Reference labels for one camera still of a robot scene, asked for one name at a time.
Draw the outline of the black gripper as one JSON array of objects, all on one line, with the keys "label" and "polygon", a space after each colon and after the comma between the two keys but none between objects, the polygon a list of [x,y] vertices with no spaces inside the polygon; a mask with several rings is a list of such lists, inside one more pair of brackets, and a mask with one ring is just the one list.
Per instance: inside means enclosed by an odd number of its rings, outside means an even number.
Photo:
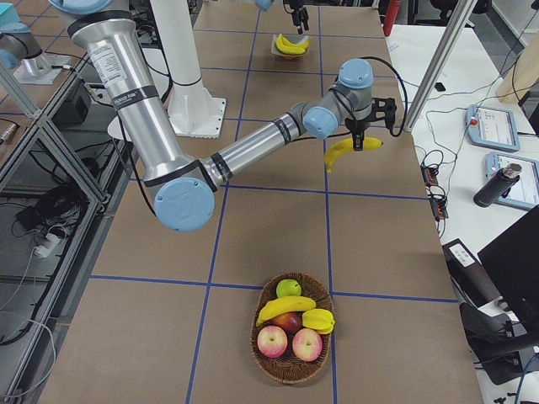
[{"label": "black gripper", "polygon": [[344,124],[352,134],[353,150],[362,151],[365,132],[371,126],[371,123],[368,120],[353,120],[351,118],[346,118]]},{"label": "black gripper", "polygon": [[292,17],[299,35],[302,30],[309,30],[309,16],[303,0],[286,0],[286,12]]}]

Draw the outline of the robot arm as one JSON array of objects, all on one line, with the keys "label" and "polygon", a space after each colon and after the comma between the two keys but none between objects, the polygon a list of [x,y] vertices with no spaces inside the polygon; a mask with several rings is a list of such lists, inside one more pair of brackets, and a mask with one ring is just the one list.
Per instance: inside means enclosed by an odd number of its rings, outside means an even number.
[{"label": "robot arm", "polygon": [[216,140],[226,102],[202,84],[186,2],[151,4],[173,79],[168,102],[149,71],[127,1],[56,1],[54,7],[72,42],[88,53],[121,128],[142,159],[156,217],[174,231],[204,226],[214,213],[218,187],[247,166],[304,134],[327,139],[346,119],[372,110],[371,64],[353,58],[340,67],[321,99],[296,104],[211,156],[195,157],[182,141]]}]

